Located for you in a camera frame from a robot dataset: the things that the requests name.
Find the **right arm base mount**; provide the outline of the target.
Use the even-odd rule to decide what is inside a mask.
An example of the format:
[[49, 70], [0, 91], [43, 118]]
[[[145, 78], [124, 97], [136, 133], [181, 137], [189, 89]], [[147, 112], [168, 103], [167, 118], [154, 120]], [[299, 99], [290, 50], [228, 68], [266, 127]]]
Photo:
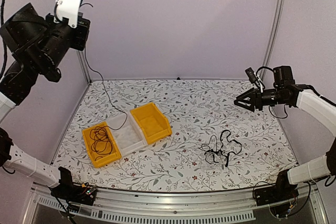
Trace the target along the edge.
[[253, 189], [253, 199], [257, 206], [270, 205], [286, 201], [282, 205], [270, 207], [271, 214], [279, 219], [287, 218], [291, 214], [298, 200], [297, 185], [289, 183], [288, 170], [281, 171], [274, 185], [269, 184], [268, 187]]

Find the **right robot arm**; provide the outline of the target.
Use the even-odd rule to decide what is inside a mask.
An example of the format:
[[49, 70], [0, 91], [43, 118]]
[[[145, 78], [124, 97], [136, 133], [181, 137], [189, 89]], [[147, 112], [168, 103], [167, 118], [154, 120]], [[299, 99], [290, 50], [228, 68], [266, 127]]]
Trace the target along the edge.
[[[324, 125], [335, 136], [335, 103], [320, 95], [313, 86], [296, 84], [290, 66], [273, 69], [272, 89], [265, 89], [263, 83], [252, 68], [245, 70], [250, 83], [256, 87], [242, 93], [234, 100], [234, 105], [254, 112], [265, 106], [287, 105], [308, 113]], [[298, 183], [316, 181], [335, 176], [335, 142], [329, 151], [302, 165], [279, 172], [271, 196], [276, 201], [284, 200], [291, 194], [292, 187]]]

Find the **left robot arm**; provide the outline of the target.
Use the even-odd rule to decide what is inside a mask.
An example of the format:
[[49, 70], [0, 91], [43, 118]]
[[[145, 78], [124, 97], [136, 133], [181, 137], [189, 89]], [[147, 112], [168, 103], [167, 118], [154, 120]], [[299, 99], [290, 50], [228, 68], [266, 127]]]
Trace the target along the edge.
[[[41, 17], [31, 3], [7, 21], [1, 20], [4, 51], [15, 61], [1, 71], [1, 119], [29, 95], [39, 75], [58, 82], [58, 68], [69, 49], [83, 51], [89, 35], [90, 20], [79, 11], [83, 0], [56, 0], [53, 14]], [[24, 153], [5, 130], [1, 130], [1, 166], [10, 167], [35, 181], [57, 188], [67, 200], [78, 195], [71, 172], [55, 168]]]

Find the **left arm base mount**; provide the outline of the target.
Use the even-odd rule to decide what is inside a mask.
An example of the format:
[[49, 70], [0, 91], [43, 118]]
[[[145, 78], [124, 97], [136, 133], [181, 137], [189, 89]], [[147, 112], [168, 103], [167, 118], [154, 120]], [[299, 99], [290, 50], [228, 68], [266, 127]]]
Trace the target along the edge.
[[93, 206], [97, 195], [97, 187], [89, 183], [74, 184], [71, 172], [59, 167], [60, 178], [58, 185], [51, 188], [51, 195], [69, 202]]

